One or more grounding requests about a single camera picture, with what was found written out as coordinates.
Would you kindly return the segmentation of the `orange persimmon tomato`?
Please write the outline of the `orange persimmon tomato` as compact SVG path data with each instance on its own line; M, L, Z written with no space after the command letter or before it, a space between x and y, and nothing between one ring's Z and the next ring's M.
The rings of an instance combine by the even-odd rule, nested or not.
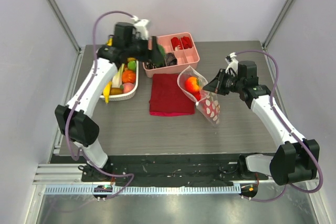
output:
M191 76L184 82L185 90L191 94L200 92L199 79L197 77Z

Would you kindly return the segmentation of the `clear polka dot zip bag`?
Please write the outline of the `clear polka dot zip bag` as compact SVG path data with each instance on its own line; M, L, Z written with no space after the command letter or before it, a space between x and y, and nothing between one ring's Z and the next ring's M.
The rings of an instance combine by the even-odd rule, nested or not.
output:
M177 85L195 104L195 107L213 125L219 125L220 104L217 94L205 91L208 81L194 68L188 66L178 78Z

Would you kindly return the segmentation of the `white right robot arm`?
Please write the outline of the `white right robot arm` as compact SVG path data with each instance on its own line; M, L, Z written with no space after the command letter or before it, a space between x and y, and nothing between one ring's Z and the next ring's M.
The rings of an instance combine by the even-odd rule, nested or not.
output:
M284 117L266 85L259 84L257 66L253 61L241 61L220 69L216 77L203 87L204 91L227 95L237 93L263 122L277 145L273 156L253 154L242 157L237 173L250 179L255 173L273 178L278 185L303 182L316 178L319 144L307 140Z

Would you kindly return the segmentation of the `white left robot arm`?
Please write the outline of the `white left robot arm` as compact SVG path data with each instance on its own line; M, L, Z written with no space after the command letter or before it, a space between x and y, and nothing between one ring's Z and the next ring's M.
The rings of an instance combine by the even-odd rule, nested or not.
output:
M98 140L99 126L91 117L108 81L128 58L157 66L164 64L157 38L149 36L148 24L147 19L116 23L112 45L93 46L93 65L84 82L66 105L55 109L59 129L67 143L74 142L87 163L94 167L94 176L102 182L111 177L112 169Z

